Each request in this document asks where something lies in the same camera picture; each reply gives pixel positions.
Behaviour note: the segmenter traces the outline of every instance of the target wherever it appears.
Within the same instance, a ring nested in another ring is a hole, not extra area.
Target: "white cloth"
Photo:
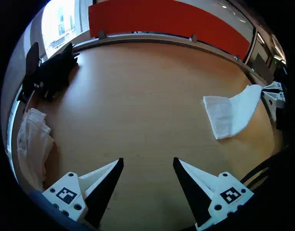
[[[46,179],[45,161],[54,144],[51,129],[45,123],[46,114],[32,108],[25,113],[17,136],[20,170],[27,181],[41,192]]]
[[[261,91],[260,85],[251,85],[232,98],[203,97],[216,139],[232,137],[248,125],[260,100]]]

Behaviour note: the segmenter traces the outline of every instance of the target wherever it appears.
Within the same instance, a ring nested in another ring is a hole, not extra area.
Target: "red partition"
[[[192,5],[174,0],[109,0],[89,7],[91,37],[152,31],[191,37],[245,58],[249,42],[233,27]]]

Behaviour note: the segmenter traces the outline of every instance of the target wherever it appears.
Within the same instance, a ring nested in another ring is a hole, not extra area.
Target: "table surface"
[[[38,104],[56,142],[45,184],[123,157],[102,230],[178,230],[195,223],[172,166],[174,157],[214,175],[228,171],[241,179],[275,151],[261,101],[241,133],[215,140],[203,96],[232,97],[251,84],[238,66],[220,57],[135,43],[81,51],[78,64],[68,89],[53,103]]]

